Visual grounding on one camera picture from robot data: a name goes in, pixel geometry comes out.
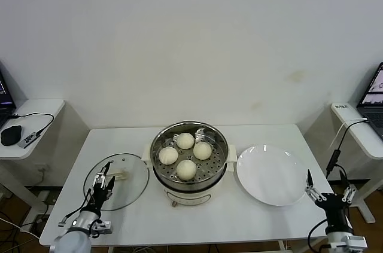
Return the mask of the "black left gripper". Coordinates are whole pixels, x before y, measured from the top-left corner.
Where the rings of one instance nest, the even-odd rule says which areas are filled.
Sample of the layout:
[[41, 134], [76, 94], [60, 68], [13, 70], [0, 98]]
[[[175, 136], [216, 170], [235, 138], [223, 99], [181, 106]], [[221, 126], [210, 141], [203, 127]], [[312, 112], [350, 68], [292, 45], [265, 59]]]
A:
[[103, 205], [112, 195], [112, 191], [115, 185], [115, 176], [110, 179], [106, 187], [105, 178], [110, 168], [110, 162], [107, 162], [101, 170], [96, 174], [94, 178], [94, 187], [91, 197], [91, 201], [94, 205]]

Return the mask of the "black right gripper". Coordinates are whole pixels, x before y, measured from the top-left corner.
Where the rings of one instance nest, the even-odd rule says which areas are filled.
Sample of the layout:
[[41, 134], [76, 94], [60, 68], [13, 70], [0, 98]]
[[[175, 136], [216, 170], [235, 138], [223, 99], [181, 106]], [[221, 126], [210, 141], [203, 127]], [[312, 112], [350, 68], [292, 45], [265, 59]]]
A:
[[345, 186], [343, 197], [335, 193], [321, 194], [314, 187], [311, 171], [307, 170], [305, 192], [319, 208], [325, 211], [326, 229], [352, 229], [346, 212], [348, 203], [351, 203], [355, 196], [356, 189], [351, 187], [348, 178], [342, 171], [341, 181]]

